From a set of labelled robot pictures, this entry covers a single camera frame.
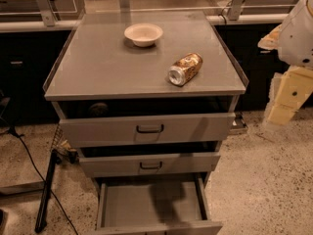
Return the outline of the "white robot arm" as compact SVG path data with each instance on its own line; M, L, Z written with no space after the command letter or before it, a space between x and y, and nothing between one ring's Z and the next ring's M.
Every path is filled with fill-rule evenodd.
M271 80L263 124L277 130L287 125L313 93L313 0L299 0L281 24L257 46L277 50L289 65Z

